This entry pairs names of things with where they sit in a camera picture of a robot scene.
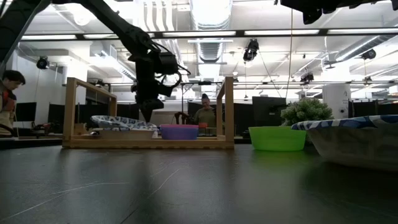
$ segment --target man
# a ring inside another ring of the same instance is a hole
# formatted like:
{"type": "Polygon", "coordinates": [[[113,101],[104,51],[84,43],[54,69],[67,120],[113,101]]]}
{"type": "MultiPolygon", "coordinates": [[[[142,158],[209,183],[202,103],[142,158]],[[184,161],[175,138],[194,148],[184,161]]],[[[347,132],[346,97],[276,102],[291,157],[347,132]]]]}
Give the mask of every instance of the man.
{"type": "Polygon", "coordinates": [[[13,90],[18,88],[20,85],[25,85],[25,77],[18,71],[6,70],[2,76],[0,82],[0,138],[12,137],[11,129],[13,129],[15,106],[17,104],[17,98],[12,93],[13,90]]]}
{"type": "Polygon", "coordinates": [[[193,119],[196,124],[205,124],[209,130],[200,129],[200,134],[216,134],[216,115],[214,113],[214,109],[210,106],[210,99],[207,94],[202,94],[201,96],[201,104],[203,105],[202,109],[199,109],[193,119]]]}

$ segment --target table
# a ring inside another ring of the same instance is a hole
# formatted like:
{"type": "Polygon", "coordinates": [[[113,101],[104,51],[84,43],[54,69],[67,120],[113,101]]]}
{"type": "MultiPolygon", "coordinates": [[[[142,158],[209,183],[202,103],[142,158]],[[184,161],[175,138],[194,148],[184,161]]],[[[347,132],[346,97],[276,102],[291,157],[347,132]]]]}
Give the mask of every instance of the table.
{"type": "Polygon", "coordinates": [[[0,223],[398,223],[398,175],[314,153],[0,151],[0,223]]]}

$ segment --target potted plant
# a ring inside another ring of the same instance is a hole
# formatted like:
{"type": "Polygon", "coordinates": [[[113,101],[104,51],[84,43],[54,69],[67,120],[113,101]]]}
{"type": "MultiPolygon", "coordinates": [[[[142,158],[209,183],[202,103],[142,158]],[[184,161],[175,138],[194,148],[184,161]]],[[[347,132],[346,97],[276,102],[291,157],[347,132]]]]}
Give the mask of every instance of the potted plant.
{"type": "MultiPolygon", "coordinates": [[[[301,121],[323,121],[333,119],[331,109],[326,103],[321,103],[315,98],[303,98],[289,105],[283,110],[281,117],[283,126],[291,126],[301,121]]],[[[312,144],[311,139],[305,138],[306,142],[312,144]]]]}

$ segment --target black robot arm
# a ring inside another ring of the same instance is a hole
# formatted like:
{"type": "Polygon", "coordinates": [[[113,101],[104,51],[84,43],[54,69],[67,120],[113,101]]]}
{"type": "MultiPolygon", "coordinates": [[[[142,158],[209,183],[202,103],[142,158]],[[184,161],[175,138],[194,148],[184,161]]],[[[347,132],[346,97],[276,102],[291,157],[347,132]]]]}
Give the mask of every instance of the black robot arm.
{"type": "Polygon", "coordinates": [[[152,110],[163,108],[163,103],[158,100],[159,94],[170,96],[173,88],[181,82],[181,74],[178,72],[181,66],[177,63],[175,55],[155,43],[141,28],[125,21],[102,0],[14,0],[11,2],[0,18],[0,76],[34,16],[50,3],[81,4],[111,29],[131,53],[129,60],[136,63],[137,83],[131,89],[136,92],[136,101],[145,119],[150,120],[152,110]],[[159,47],[165,49],[166,52],[161,52],[159,47]],[[173,86],[165,86],[155,79],[155,73],[178,74],[179,80],[173,86]]]}

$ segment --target wooden table frame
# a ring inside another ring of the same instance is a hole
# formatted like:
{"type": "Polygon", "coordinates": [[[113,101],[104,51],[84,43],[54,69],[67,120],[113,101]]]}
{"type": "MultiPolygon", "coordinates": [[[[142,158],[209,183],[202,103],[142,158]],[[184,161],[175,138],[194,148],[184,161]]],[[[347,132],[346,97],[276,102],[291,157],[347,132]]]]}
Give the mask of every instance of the wooden table frame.
{"type": "Polygon", "coordinates": [[[75,125],[76,88],[83,86],[110,98],[109,115],[116,116],[116,96],[87,82],[76,78],[68,78],[67,96],[65,100],[65,120],[63,122],[64,148],[103,148],[103,149],[233,149],[234,148],[234,102],[233,77],[226,77],[217,94],[217,137],[198,138],[193,141],[176,140],[105,140],[98,136],[76,136],[75,125]],[[225,96],[225,135],[223,135],[223,97],[225,96]]]}

